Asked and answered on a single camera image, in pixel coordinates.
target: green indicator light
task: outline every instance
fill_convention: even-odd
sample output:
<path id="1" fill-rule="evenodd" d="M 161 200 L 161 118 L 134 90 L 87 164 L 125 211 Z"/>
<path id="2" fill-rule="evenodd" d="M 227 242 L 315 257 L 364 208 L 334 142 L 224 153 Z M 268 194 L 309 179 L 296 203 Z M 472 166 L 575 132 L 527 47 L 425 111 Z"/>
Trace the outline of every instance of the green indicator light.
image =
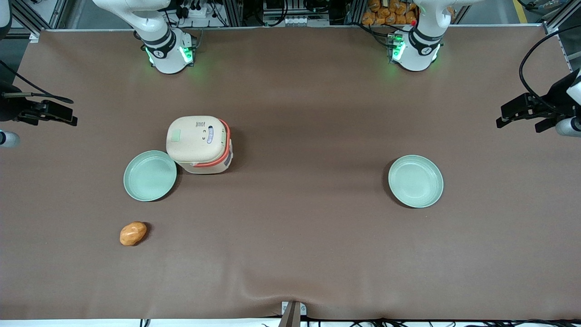
<path id="1" fill-rule="evenodd" d="M 180 47 L 180 52 L 182 54 L 182 57 L 184 57 L 184 61 L 185 62 L 191 62 L 192 61 L 192 51 L 188 48 L 182 48 Z"/>

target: table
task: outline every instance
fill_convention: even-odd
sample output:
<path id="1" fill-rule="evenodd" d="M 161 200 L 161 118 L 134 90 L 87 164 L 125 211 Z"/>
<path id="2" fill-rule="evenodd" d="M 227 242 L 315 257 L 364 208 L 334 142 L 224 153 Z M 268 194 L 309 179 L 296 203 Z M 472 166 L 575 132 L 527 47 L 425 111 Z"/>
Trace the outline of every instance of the table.
<path id="1" fill-rule="evenodd" d="M 2 318 L 264 317 L 289 299 L 326 319 L 579 317 L 581 143 L 495 125 L 542 35 L 454 27 L 411 73 L 357 28 L 207 31 L 167 76 L 129 32 L 42 33 L 20 73 L 79 125 L 1 125 L 22 139 L 0 158 Z M 525 68 L 541 94 L 567 73 L 557 40 Z M 230 169 L 133 200 L 126 165 L 187 115 L 232 127 Z M 430 208 L 389 191 L 406 154 L 442 171 Z M 123 247 L 132 221 L 152 230 Z"/>

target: plate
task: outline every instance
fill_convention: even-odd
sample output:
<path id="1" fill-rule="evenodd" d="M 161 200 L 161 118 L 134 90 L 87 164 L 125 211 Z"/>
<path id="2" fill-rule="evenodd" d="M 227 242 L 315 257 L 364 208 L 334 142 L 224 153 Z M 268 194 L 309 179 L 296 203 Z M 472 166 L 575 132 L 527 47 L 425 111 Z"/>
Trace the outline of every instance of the plate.
<path id="1" fill-rule="evenodd" d="M 444 192 L 440 169 L 420 155 L 406 155 L 396 160 L 389 168 L 388 182 L 393 195 L 413 208 L 431 206 Z"/>
<path id="2" fill-rule="evenodd" d="M 165 152 L 151 150 L 133 158 L 123 175 L 123 186 L 132 198 L 153 201 L 171 190 L 177 177 L 175 162 Z"/>

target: white rice cooker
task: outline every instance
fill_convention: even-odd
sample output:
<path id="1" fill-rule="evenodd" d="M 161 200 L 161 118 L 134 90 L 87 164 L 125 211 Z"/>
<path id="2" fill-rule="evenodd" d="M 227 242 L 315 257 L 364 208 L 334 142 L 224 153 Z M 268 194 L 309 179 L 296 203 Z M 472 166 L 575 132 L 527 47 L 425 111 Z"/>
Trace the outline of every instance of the white rice cooker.
<path id="1" fill-rule="evenodd" d="M 230 128 L 212 116 L 178 118 L 167 131 L 166 150 L 187 172 L 221 173 L 232 161 Z"/>

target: sticker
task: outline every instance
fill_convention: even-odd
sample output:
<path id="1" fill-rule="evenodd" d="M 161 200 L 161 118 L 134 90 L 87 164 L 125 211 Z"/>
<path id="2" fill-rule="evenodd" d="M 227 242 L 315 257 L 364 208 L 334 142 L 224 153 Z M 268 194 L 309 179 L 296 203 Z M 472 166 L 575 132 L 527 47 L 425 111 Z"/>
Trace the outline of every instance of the sticker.
<path id="1" fill-rule="evenodd" d="M 213 139 L 214 139 L 214 128 L 212 126 L 208 126 L 208 140 L 206 142 L 210 144 L 212 143 Z"/>

